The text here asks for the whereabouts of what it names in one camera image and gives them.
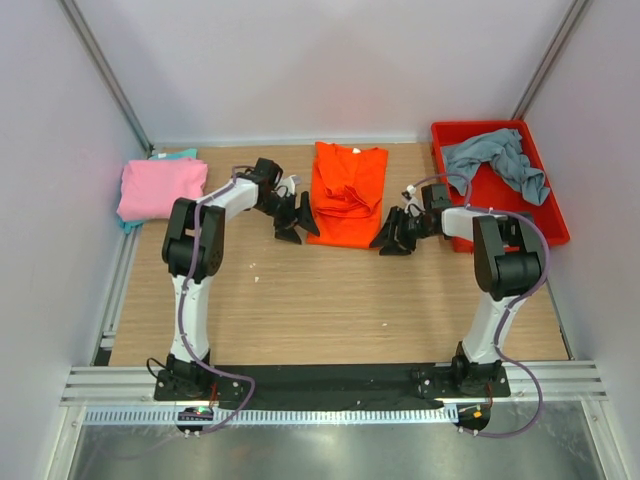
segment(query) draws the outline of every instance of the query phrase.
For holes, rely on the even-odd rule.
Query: red plastic basket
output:
[[[521,120],[502,120],[487,122],[436,122],[431,126],[433,133],[433,153],[438,173],[444,173],[444,158],[442,147],[455,145],[465,140],[493,132],[500,128],[515,128],[522,135],[522,150],[529,157],[531,166],[544,170],[540,155],[533,143],[527,124]],[[473,192],[471,204],[476,207],[493,207],[513,212],[529,212],[533,215],[536,225],[549,242],[549,246],[563,245],[569,241],[569,231],[560,213],[553,190],[539,207],[525,202],[522,194],[509,187],[487,163],[482,164],[473,178]],[[549,188],[549,177],[545,183]],[[455,188],[449,188],[449,194],[454,205],[462,205],[464,197]],[[453,239],[453,249],[456,252],[473,252],[473,243],[460,238]]]

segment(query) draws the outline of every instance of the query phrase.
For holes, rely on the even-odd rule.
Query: gray floor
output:
[[[487,431],[509,431],[535,405],[497,404]],[[74,480],[604,479],[579,403],[549,403],[532,430],[473,438],[446,424],[238,427],[200,439],[173,427],[84,427]]]

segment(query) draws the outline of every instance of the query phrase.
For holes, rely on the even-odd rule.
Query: orange shirt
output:
[[[389,152],[316,143],[311,177],[311,209],[320,236],[307,243],[369,248],[380,230],[384,175]]]

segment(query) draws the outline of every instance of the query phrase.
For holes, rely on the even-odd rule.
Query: folded pink shirt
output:
[[[122,172],[122,199],[118,215],[125,222],[169,218],[180,198],[202,196],[207,164],[195,158],[131,160]]]

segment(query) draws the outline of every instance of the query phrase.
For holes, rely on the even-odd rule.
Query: white strip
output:
[[[193,421],[178,422],[178,414],[185,407],[92,407],[87,409],[84,425],[180,425]],[[231,414],[231,410],[215,409],[211,422],[202,422],[203,427],[218,423]],[[343,412],[279,412],[270,410],[244,410],[229,424],[235,426],[269,425],[381,425],[408,423],[452,423],[458,421],[456,405],[446,405],[437,410],[405,410],[389,412],[366,412],[362,410]]]

